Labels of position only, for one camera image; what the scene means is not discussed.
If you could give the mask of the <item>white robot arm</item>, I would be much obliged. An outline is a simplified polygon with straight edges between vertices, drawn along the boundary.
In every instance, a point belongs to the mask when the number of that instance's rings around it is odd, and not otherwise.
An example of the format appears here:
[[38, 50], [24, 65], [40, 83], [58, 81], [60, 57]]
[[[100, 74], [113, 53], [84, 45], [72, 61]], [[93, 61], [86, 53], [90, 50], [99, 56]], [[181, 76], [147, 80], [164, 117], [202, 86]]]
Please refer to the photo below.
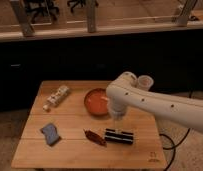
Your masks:
[[107, 86], [107, 108], [114, 120], [121, 120], [131, 106], [203, 134], [203, 100], [145, 91], [136, 83], [135, 74], [123, 72]]

